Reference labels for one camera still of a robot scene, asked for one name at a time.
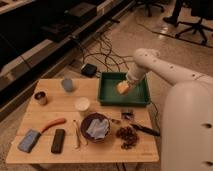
table leg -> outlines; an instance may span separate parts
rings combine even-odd
[[[30,164],[30,165],[38,171],[47,171],[47,169],[43,168],[40,164]]]
[[[141,167],[143,167],[143,163],[137,163],[136,166],[135,166],[134,171],[140,170]]]
[[[115,165],[116,165],[117,171],[120,171],[118,163],[115,163]]]
[[[126,171],[126,166],[124,163],[122,163],[122,168],[123,168],[123,171]]]

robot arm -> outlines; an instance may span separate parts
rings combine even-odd
[[[126,74],[132,87],[150,70],[174,85],[162,115],[161,171],[213,169],[213,78],[158,59],[152,49],[135,51]]]
[[[126,75],[127,81],[131,84],[137,84],[151,70],[172,85],[190,80],[213,84],[212,77],[160,60],[158,59],[159,55],[159,51],[154,49],[136,50],[133,55],[134,64]]]

green plastic tray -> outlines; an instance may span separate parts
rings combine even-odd
[[[117,84],[126,79],[126,73],[103,72],[99,81],[98,100],[101,105],[143,106],[150,103],[146,77],[126,95],[117,92]]]

chair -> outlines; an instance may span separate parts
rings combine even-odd
[[[203,40],[201,45],[206,45],[208,39],[204,33],[204,30],[213,31],[212,28],[202,25],[203,19],[213,20],[213,1],[212,0],[194,0],[192,2],[192,16],[200,17],[199,21],[196,23],[189,23],[189,22],[177,22],[175,25],[176,27],[179,24],[184,24],[190,26],[189,28],[177,33],[175,35],[176,38],[179,38],[183,33],[193,30],[193,34],[196,34],[197,31],[202,36]]]
[[[156,6],[159,7],[161,9],[161,12],[163,13],[164,7],[155,3],[154,0],[135,0],[135,5],[131,7],[131,11],[133,11],[134,8],[141,6],[141,5],[145,5],[146,9],[148,10],[148,16],[151,17],[152,16],[152,12],[151,12],[151,8],[150,6]]]

metal bowl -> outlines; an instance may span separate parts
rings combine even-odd
[[[94,139],[93,137],[91,137],[91,136],[86,132],[87,129],[89,128],[90,123],[92,122],[93,119],[99,119],[100,121],[102,121],[102,120],[104,120],[104,119],[107,119],[107,120],[108,120],[108,118],[107,118],[106,116],[104,116],[103,114],[100,114],[100,113],[93,113],[93,114],[90,114],[90,115],[88,115],[86,118],[84,118],[84,120],[81,122],[81,127],[80,127],[81,133],[82,133],[82,135],[83,135],[86,139],[88,139],[88,140],[91,141],[91,142],[101,142],[101,141],[103,141],[103,140],[106,138],[106,136],[107,136],[108,133],[109,133],[109,130],[110,130],[110,122],[109,122],[109,120],[108,120],[109,128],[108,128],[108,131],[107,131],[105,137],[104,137],[104,138],[99,138],[99,139]]]

